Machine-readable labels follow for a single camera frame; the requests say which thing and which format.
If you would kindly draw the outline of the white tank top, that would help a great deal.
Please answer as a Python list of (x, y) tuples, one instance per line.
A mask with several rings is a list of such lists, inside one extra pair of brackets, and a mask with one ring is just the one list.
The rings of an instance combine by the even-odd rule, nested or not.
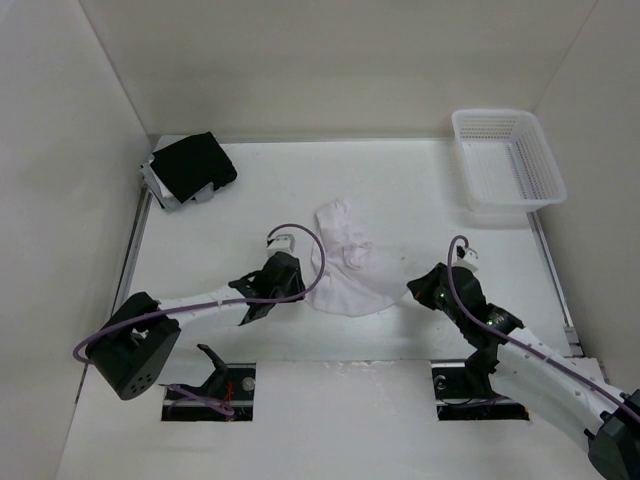
[(351, 206), (337, 199), (315, 213), (322, 246), (311, 253), (321, 276), (307, 303), (323, 313), (351, 318), (374, 314), (398, 302), (407, 292), (402, 255), (374, 244), (351, 219)]

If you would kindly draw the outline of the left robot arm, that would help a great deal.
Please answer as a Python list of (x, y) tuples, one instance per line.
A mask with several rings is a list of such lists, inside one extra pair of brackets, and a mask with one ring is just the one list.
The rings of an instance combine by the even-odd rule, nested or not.
[(88, 343), (87, 358), (122, 400), (141, 395), (159, 378), (175, 382), (167, 364), (180, 337), (203, 340), (215, 327), (239, 327), (268, 315), (277, 300), (303, 297), (299, 260), (284, 252), (262, 269), (208, 294), (161, 302), (132, 295)]

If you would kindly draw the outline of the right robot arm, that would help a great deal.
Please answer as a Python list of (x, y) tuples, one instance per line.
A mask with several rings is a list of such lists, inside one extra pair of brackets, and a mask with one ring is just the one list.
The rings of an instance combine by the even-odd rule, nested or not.
[(533, 411), (569, 437), (606, 479), (639, 476), (639, 394), (590, 377), (523, 322), (486, 300), (467, 268), (437, 264), (408, 282), (422, 306), (444, 313), (473, 347), (464, 384)]

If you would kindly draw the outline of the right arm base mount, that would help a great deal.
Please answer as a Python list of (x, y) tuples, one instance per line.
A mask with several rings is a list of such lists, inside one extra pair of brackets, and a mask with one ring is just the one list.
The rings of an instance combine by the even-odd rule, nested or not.
[(479, 349), (466, 360), (431, 364), (431, 376), (440, 421), (529, 421), (527, 408), (496, 393), (489, 375), (498, 364), (497, 347)]

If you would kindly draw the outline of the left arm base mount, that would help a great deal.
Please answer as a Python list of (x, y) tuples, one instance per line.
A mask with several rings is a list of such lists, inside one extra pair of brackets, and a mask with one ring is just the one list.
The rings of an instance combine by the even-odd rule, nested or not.
[(166, 388), (164, 422), (250, 422), (253, 420), (257, 365), (226, 363), (208, 345), (197, 348), (208, 358), (210, 375), (201, 385)]

